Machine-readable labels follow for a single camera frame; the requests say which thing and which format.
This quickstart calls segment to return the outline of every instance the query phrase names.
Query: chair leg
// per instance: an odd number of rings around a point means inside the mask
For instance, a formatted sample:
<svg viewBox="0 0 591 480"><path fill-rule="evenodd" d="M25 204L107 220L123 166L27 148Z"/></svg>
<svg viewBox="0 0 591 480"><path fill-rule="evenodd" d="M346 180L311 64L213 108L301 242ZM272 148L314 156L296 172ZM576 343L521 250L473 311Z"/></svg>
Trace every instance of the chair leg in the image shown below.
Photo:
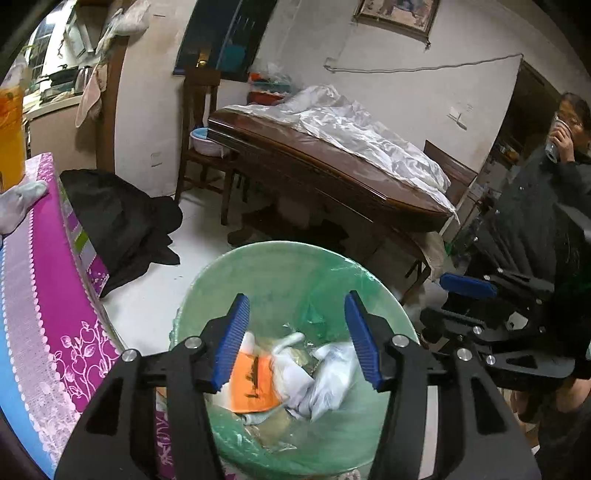
<svg viewBox="0 0 591 480"><path fill-rule="evenodd" d="M242 201L248 203L248 189L251 187L251 179L244 177L244 187L242 188Z"/></svg>
<svg viewBox="0 0 591 480"><path fill-rule="evenodd" d="M232 194L232 185L234 184L235 171L227 171L223 181L222 194L222 225L228 224L228 208L230 206L230 195Z"/></svg>
<svg viewBox="0 0 591 480"><path fill-rule="evenodd" d="M421 285L425 283L426 279L429 278L429 275L431 275L431 267L425 265L423 272L421 272L421 274L417 277L417 281L413 283L406 292L404 292L404 295L402 295L400 305L404 305L408 299L411 298L419 288L421 288Z"/></svg>
<svg viewBox="0 0 591 480"><path fill-rule="evenodd" d="M178 164L178 179L177 179L177 190L174 192L174 201L179 202L181 199L181 193L183 192L184 186L184 175L187 170L187 159L181 155L181 161Z"/></svg>
<svg viewBox="0 0 591 480"><path fill-rule="evenodd" d="M201 174L199 175L199 181L201 183L207 183L207 172L209 171L209 167L203 165L201 167Z"/></svg>
<svg viewBox="0 0 591 480"><path fill-rule="evenodd" d="M412 275L412 273L414 272L415 268L419 268L419 269L421 268L421 261L420 260L417 260L415 263L413 263L413 266L410 267L410 270L407 271L404 278L410 277L410 275Z"/></svg>

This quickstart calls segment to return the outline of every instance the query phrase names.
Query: kettle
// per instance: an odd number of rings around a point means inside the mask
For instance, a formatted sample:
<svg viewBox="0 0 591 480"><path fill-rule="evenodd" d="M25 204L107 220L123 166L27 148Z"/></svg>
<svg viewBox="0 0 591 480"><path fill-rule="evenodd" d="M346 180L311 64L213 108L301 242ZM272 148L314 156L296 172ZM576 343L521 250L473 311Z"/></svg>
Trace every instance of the kettle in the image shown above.
<svg viewBox="0 0 591 480"><path fill-rule="evenodd" d="M74 83L74 93L82 93L90 81L94 67L87 65L78 71L76 82Z"/></svg>

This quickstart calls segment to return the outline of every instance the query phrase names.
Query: black hair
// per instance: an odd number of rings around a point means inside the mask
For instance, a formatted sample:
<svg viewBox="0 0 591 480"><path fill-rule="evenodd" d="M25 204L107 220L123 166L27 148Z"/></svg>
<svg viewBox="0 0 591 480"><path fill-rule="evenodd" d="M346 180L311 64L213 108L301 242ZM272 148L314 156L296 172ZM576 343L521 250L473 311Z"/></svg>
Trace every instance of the black hair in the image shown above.
<svg viewBox="0 0 591 480"><path fill-rule="evenodd" d="M589 104L583 100L579 95L575 93L566 92L561 98L560 102L564 100L568 101L577 113L581 121L583 122L583 128L587 131L591 131L591 109Z"/></svg>

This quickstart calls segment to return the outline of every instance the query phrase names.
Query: orange packaging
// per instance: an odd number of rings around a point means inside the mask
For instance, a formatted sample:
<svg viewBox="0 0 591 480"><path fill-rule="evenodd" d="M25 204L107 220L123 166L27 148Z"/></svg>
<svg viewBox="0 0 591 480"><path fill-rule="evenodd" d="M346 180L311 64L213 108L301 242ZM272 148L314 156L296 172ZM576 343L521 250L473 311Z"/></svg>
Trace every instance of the orange packaging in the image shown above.
<svg viewBox="0 0 591 480"><path fill-rule="evenodd" d="M230 376L230 410L234 413L267 411L281 404L273 388L270 355L238 352Z"/></svg>
<svg viewBox="0 0 591 480"><path fill-rule="evenodd" d="M0 89L0 192L17 185L25 174L25 137L20 87Z"/></svg>

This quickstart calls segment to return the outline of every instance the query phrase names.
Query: woman's hand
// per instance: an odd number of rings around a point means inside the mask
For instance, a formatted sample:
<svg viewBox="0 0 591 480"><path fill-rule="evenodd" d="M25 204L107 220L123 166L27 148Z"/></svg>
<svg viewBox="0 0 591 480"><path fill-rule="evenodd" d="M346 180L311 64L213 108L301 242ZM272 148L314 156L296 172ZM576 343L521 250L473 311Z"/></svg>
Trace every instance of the woman's hand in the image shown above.
<svg viewBox="0 0 591 480"><path fill-rule="evenodd" d="M556 128L550 132L550 139L558 147L561 161L574 161L573 139L568 128L564 125L556 125Z"/></svg>

